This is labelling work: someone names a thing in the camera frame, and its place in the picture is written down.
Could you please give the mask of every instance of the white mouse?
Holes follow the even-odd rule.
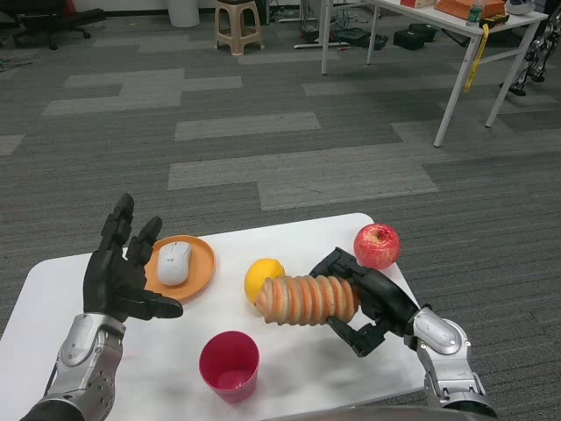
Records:
[[[158,279],[167,286],[184,283],[189,276],[191,245],[182,241],[169,243],[160,249]]]

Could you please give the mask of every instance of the white table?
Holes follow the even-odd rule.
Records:
[[[467,51],[465,52],[464,61],[462,62],[462,67],[459,70],[458,78],[456,79],[456,83],[454,84],[454,88],[452,89],[452,93],[450,95],[450,99],[448,100],[448,105],[446,106],[446,111],[444,112],[444,117],[442,122],[440,123],[440,128],[438,129],[437,138],[435,139],[434,146],[440,147],[442,145],[442,141],[444,139],[444,135],[446,134],[446,129],[448,128],[448,124],[450,123],[450,119],[452,117],[452,112],[454,112],[454,108],[456,107],[456,102],[458,101],[459,94],[464,87],[464,84],[469,76],[472,65],[475,60],[475,56],[477,54],[477,50],[479,49],[479,44],[481,43],[481,39],[483,38],[483,30],[478,26],[466,26],[465,20],[453,17],[447,13],[443,13],[441,11],[436,11],[434,6],[430,7],[422,7],[422,8],[412,8],[408,6],[403,6],[400,4],[400,0],[365,0],[366,3],[374,4],[374,14],[373,14],[373,25],[372,31],[370,34],[370,46],[368,48],[368,56],[366,59],[366,64],[371,64],[372,61],[372,52],[374,49],[374,40],[376,35],[376,22],[378,20],[378,15],[380,14],[381,9],[388,9],[390,11],[394,11],[401,15],[409,16],[410,18],[419,20],[425,24],[434,25],[440,28],[447,29],[449,31],[459,33],[461,35],[465,35],[466,37],[470,38],[469,46],[467,47]],[[321,19],[324,22],[330,22],[331,12],[333,9],[333,0],[324,0],[325,8],[324,14],[321,16]],[[520,67],[522,60],[524,59],[524,55],[528,50],[529,44],[531,43],[532,39],[534,38],[534,34],[536,33],[537,27],[539,26],[540,22],[547,18],[547,15],[543,13],[538,13],[536,11],[531,12],[528,15],[524,16],[515,16],[511,15],[508,22],[505,25],[497,25],[493,29],[491,29],[490,33],[494,32],[501,32],[506,31],[508,29],[516,28],[518,26],[525,26],[529,25],[529,28],[526,30],[524,34],[524,38],[520,43],[520,46],[514,50],[507,51],[505,53],[492,55],[489,57],[485,57],[481,60],[480,64],[488,63],[490,61],[497,61],[500,59],[504,59],[506,57],[510,57],[515,55],[515,60],[505,77],[505,81],[502,85],[501,92],[497,97],[493,108],[491,109],[491,113],[485,123],[486,127],[491,127],[495,118],[497,117],[497,113],[501,108],[502,102],[505,99],[505,95],[508,92],[508,88],[512,84],[513,80],[515,79],[516,72]],[[323,28],[323,55],[322,55],[322,75],[327,74],[327,51],[328,51],[328,43],[329,35],[330,35],[330,26],[329,25],[320,25]]]
[[[245,271],[262,257],[279,259],[288,274],[307,274],[335,246],[352,251],[363,214],[315,219],[202,237],[216,251],[209,287],[175,320],[128,319],[117,398],[109,420],[252,421],[327,410],[418,390],[423,367],[402,339],[359,359],[328,326],[266,325],[245,299]],[[29,273],[0,343],[0,419],[20,419],[42,396],[60,344],[82,312],[82,278],[89,254],[41,262]],[[412,297],[399,268],[385,271]],[[360,327],[361,312],[353,319]],[[259,346],[255,393],[239,406],[204,384],[198,358],[222,331],[240,330]]]

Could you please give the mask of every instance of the white bin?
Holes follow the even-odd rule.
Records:
[[[189,28],[201,23],[198,0],[167,0],[167,12],[172,25],[177,28]]]

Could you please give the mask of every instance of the apple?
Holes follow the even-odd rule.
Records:
[[[400,236],[394,228],[384,224],[370,224],[354,239],[354,254],[360,266],[385,269],[400,257]]]

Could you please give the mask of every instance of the round plate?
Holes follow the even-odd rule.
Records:
[[[160,249],[168,243],[183,241],[189,243],[191,249],[191,260],[189,261],[189,276],[187,281],[173,287],[168,287],[158,279],[158,258]],[[187,301],[196,296],[212,279],[214,269],[217,265],[217,258],[212,248],[197,237],[190,235],[174,235],[161,239],[154,244],[152,258],[146,264],[146,289],[153,292],[175,298],[178,301]]]

